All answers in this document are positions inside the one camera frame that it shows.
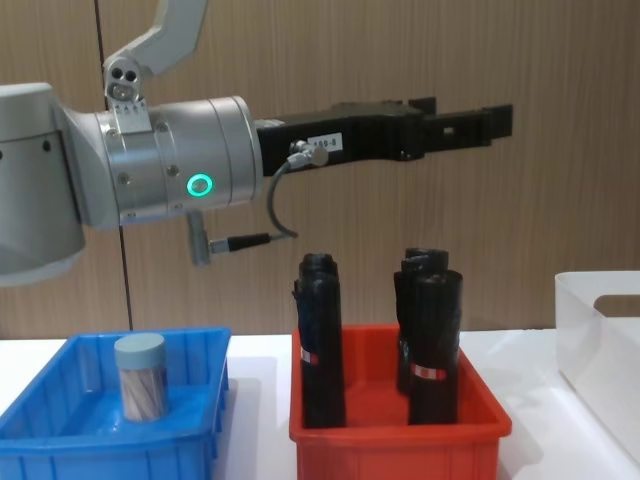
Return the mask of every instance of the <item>red label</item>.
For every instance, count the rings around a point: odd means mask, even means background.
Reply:
[[[411,373],[416,377],[424,378],[425,380],[442,381],[447,378],[447,371],[439,368],[425,368],[415,363],[411,364]]]

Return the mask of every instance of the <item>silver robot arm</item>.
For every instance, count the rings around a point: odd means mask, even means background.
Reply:
[[[152,28],[104,65],[109,110],[78,113],[47,84],[0,86],[0,287],[67,271],[83,225],[186,215],[194,265],[297,233],[277,219],[276,185],[294,170],[490,146],[513,108],[436,114],[436,99],[346,103],[254,122],[239,97],[149,106],[146,78],[196,47],[207,0],[161,0]],[[272,176],[267,211],[279,232],[210,241],[202,211],[253,200]]]

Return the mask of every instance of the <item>black cylinder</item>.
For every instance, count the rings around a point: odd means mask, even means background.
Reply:
[[[414,282],[409,424],[455,423],[462,275],[447,271]]]
[[[293,295],[298,307],[305,428],[344,427],[342,321],[338,267],[331,255],[305,255]]]
[[[411,282],[417,275],[446,272],[449,266],[449,252],[407,248],[405,255],[407,258],[402,261],[401,271],[393,275],[393,281],[396,291],[396,316],[400,325],[396,387],[400,393],[408,395],[411,359],[407,338],[410,335],[411,310],[414,303]]]

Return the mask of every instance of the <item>white plastic bin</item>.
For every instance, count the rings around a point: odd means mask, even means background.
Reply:
[[[608,318],[605,295],[640,295],[640,272],[556,276],[558,365],[622,446],[640,462],[640,318]]]

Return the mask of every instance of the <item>green led ring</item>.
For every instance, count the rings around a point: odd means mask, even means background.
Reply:
[[[204,190],[196,190],[196,188],[194,187],[195,183],[202,181],[207,184],[206,188]],[[204,197],[205,195],[209,195],[209,193],[211,193],[215,186],[216,185],[213,181],[213,178],[211,178],[209,175],[206,175],[204,173],[196,173],[187,182],[187,192],[192,197]]]

